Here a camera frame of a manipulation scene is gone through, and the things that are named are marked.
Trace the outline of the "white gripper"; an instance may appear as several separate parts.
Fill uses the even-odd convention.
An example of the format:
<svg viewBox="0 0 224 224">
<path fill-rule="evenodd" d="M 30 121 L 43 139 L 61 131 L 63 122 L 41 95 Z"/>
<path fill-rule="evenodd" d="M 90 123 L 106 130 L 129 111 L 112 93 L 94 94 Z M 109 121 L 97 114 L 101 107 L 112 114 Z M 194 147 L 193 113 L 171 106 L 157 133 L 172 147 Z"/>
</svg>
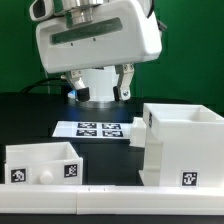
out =
<svg viewBox="0 0 224 224">
<path fill-rule="evenodd" d="M 128 100 L 132 63 L 155 60 L 162 51 L 155 0 L 63 0 L 63 5 L 62 16 L 36 22 L 43 67 L 49 73 L 69 71 L 68 83 L 86 102 L 90 92 L 81 70 L 116 65 L 114 98 Z"/>
</svg>

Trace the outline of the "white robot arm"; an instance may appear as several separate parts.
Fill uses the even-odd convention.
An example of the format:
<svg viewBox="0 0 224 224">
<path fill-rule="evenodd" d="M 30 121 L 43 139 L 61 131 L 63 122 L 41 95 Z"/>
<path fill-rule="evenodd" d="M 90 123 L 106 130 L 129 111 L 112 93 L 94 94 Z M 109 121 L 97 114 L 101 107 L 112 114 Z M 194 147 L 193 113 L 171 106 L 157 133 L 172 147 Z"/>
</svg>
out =
<svg viewBox="0 0 224 224">
<path fill-rule="evenodd" d="M 134 65 L 162 51 L 155 0 L 34 0 L 29 13 L 44 69 L 81 103 L 129 100 Z"/>
</svg>

